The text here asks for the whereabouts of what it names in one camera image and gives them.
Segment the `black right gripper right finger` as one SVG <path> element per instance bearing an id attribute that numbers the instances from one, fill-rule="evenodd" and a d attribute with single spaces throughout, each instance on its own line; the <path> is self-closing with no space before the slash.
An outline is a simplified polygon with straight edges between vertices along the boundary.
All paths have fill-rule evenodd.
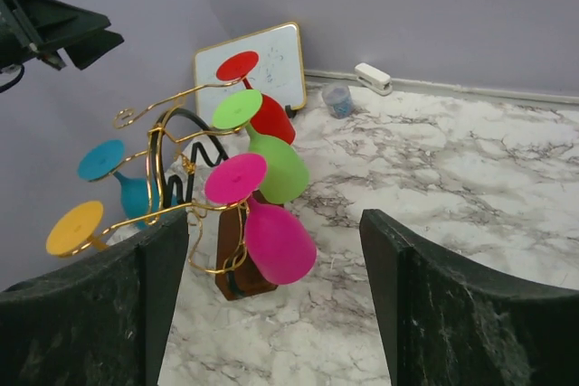
<path id="1" fill-rule="evenodd" d="M 359 224 L 394 385 L 575 385 L 578 294 L 446 249 L 379 210 Z"/>

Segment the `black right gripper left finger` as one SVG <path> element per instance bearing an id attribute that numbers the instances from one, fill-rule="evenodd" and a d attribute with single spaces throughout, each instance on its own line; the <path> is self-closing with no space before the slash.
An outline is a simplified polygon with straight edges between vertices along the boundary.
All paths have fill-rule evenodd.
<path id="1" fill-rule="evenodd" d="M 3 385 L 155 385 L 189 242 L 186 214 L 1 294 Z"/>

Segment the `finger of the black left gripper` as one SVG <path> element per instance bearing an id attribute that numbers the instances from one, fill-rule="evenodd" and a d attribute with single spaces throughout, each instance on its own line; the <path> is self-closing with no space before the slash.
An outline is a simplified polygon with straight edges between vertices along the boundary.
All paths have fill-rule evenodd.
<path id="1" fill-rule="evenodd" d="M 58 51 L 67 53 L 74 66 L 84 70 L 124 42 L 112 32 L 109 18 L 57 0 L 26 0 L 26 14 L 34 30 L 33 43 L 45 63 L 64 67 Z"/>

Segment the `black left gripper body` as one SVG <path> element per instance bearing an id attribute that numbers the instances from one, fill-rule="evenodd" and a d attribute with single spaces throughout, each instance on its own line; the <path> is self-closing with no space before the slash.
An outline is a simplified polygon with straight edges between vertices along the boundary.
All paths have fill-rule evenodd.
<path id="1" fill-rule="evenodd" d="M 45 26 L 67 19 L 57 0 L 1 0 L 1 71 L 13 71 L 36 59 L 57 71 L 66 66 Z"/>

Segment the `pink wine glass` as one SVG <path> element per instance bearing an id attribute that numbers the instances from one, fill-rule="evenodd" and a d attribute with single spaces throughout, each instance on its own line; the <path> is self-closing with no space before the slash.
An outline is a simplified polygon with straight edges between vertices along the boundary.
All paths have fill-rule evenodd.
<path id="1" fill-rule="evenodd" d="M 216 204 L 247 204 L 249 213 L 243 238 L 249 255 L 267 281 L 288 285 L 311 271 L 317 259 L 317 248 L 297 217 L 278 205 L 261 203 L 253 196 L 267 171 L 263 156 L 237 155 L 214 168 L 205 183 L 204 193 Z"/>

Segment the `red wine glass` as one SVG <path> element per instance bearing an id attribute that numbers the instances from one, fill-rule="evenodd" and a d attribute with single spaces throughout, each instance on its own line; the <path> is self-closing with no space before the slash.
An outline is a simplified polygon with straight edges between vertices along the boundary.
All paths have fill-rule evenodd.
<path id="1" fill-rule="evenodd" d="M 224 82 L 238 79 L 246 89 L 252 89 L 249 73 L 257 66 L 259 54 L 254 51 L 239 52 L 226 61 L 216 71 L 216 78 Z M 286 110 L 272 97 L 262 93 L 261 108 L 251 119 L 252 127 L 261 134 L 277 137 L 291 145 L 296 137 Z"/>

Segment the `green wine glass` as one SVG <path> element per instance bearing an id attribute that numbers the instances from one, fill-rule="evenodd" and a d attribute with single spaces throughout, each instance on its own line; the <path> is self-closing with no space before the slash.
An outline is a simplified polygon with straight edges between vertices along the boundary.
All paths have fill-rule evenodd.
<path id="1" fill-rule="evenodd" d="M 215 109 L 212 124 L 219 130 L 244 127 L 249 138 L 248 151 L 265 158 L 268 169 L 260 185 L 263 197 L 283 204 L 297 199 L 308 186 L 309 171 L 297 152 L 283 140 L 258 133 L 251 119 L 262 104 L 262 93 L 256 89 L 234 92 Z"/>

